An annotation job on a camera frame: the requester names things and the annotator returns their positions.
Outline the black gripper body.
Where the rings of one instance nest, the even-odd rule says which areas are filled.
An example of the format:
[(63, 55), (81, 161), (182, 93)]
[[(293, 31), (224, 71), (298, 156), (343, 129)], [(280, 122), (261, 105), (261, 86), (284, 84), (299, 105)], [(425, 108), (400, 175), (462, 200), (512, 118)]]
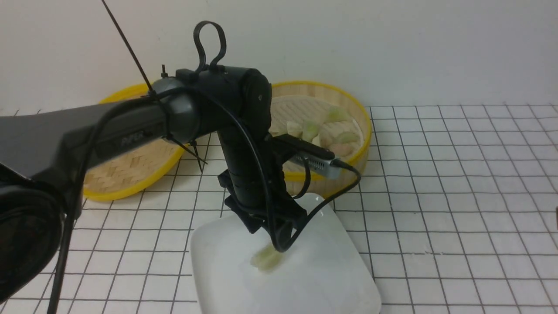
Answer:
[[(280, 228), (289, 222), (293, 227), (300, 227), (307, 218), (307, 212), (288, 193), (284, 179), (283, 171), (279, 171), (271, 175), (271, 181), (268, 184), (271, 189), (272, 212), (275, 215), (276, 226)], [(238, 199), (229, 170), (219, 174), (218, 181), (221, 187), (227, 189), (230, 193), (225, 199), (225, 205), (240, 218), (251, 234), (254, 234), (261, 227), (266, 231), (269, 230), (269, 215), (262, 191), (252, 191), (253, 188), (249, 188), (248, 193), (251, 198), (262, 197), (262, 201), (259, 201), (256, 205), (244, 205)]]

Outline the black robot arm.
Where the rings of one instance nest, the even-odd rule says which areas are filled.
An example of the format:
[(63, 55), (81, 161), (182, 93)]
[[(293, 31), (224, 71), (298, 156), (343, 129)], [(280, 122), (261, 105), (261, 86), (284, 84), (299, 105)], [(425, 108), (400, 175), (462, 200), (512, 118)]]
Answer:
[(286, 189), (282, 165), (295, 151), (269, 133), (271, 100), (271, 84), (258, 70), (211, 65), (178, 70), (129, 101), (2, 117), (1, 301), (56, 253), (59, 299), (86, 171), (160, 139), (186, 144), (217, 133), (226, 205), (251, 233), (263, 227), (285, 252), (306, 214)]

